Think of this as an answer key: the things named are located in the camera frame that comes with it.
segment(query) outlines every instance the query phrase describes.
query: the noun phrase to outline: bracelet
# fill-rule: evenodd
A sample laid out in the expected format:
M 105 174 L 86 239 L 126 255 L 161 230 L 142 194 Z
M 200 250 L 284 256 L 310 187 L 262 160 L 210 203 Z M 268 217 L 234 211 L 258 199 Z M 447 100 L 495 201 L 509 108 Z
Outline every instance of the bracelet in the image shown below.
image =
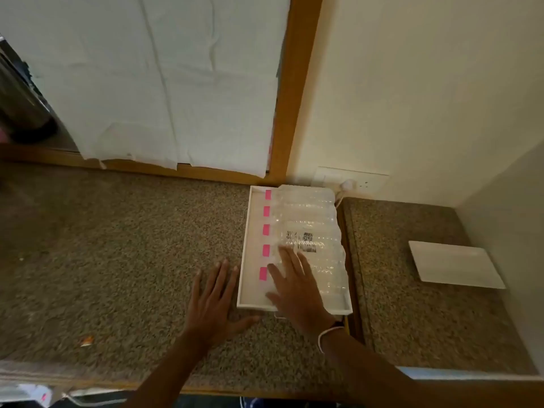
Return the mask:
M 323 335 L 325 335 L 326 333 L 329 333 L 330 331 L 334 331 L 335 329 L 344 329 L 344 326 L 343 325 L 342 326 L 333 326 L 332 328 L 325 329 L 317 337 L 317 346 L 319 347 L 319 350 L 321 351 L 322 354 L 324 354 L 324 352 L 323 352 L 323 349 L 321 348 L 321 338 L 323 338 Z

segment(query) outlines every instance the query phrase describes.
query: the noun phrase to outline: white tray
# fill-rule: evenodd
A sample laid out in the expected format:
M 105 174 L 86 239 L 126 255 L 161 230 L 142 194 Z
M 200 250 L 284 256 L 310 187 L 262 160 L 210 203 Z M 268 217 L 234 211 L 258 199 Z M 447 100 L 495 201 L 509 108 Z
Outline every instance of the white tray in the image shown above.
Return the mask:
M 408 242 L 424 282 L 506 289 L 487 252 L 481 247 Z
M 271 236 L 263 235 L 263 225 L 271 224 L 271 217 L 263 216 L 264 207 L 270 205 L 265 199 L 266 191 L 272 188 L 263 186 L 251 186 L 249 192 L 248 217 L 245 223 L 244 251 L 241 258 L 240 281 L 238 283 L 238 308 L 260 309 L 263 311 L 276 311 L 276 307 L 265 296 L 266 292 L 276 292 L 274 281 L 267 272 L 265 281 L 260 279 L 262 267 L 271 263 L 270 257 L 263 256 L 263 245 L 273 243 Z M 323 305 L 333 315 L 349 315 L 353 312 L 349 290 L 344 295 L 322 295 Z

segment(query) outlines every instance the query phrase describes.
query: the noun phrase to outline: switch plate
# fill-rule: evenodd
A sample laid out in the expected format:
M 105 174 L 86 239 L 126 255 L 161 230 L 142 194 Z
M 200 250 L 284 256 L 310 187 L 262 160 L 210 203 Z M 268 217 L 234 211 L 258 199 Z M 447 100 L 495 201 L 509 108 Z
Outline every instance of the switch plate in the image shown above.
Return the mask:
M 354 192 L 373 196 L 385 185 L 389 175 L 379 173 L 357 172 L 354 170 L 333 169 L 321 167 L 316 169 L 312 186 L 331 188 L 335 193 L 339 192 L 340 185 L 348 179 L 356 181 Z

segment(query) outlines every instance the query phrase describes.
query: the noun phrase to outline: wooden frame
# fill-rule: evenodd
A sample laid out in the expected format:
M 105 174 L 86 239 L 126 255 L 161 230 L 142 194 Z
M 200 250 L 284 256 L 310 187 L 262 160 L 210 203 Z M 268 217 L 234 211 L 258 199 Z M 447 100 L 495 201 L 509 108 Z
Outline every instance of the wooden frame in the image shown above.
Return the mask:
M 177 170 L 165 169 L 156 165 L 121 159 L 107 160 L 104 163 L 106 168 L 242 184 L 281 185 L 285 183 L 322 1 L 291 0 L 276 101 L 270 167 L 264 178 L 227 170 L 192 167 L 188 164 L 178 164 Z M 0 158 L 18 162 L 101 168 L 97 159 L 85 160 L 78 152 L 20 144 L 0 144 Z

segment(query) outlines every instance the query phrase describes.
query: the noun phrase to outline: person's left hand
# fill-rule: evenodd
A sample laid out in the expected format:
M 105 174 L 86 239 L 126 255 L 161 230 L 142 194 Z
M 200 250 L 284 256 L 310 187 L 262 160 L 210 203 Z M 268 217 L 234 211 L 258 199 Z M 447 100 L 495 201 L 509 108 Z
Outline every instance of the person's left hand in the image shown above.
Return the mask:
M 245 331 L 260 320 L 259 316 L 248 316 L 236 322 L 228 320 L 228 308 L 231 304 L 239 271 L 237 266 L 232 269 L 231 277 L 223 295 L 221 295 L 227 271 L 227 259 L 222 263 L 217 262 L 208 276 L 202 295 L 200 295 L 200 276 L 202 274 L 200 271 L 193 281 L 193 291 L 183 334 L 201 341 L 200 345 L 205 344 L 207 349 Z

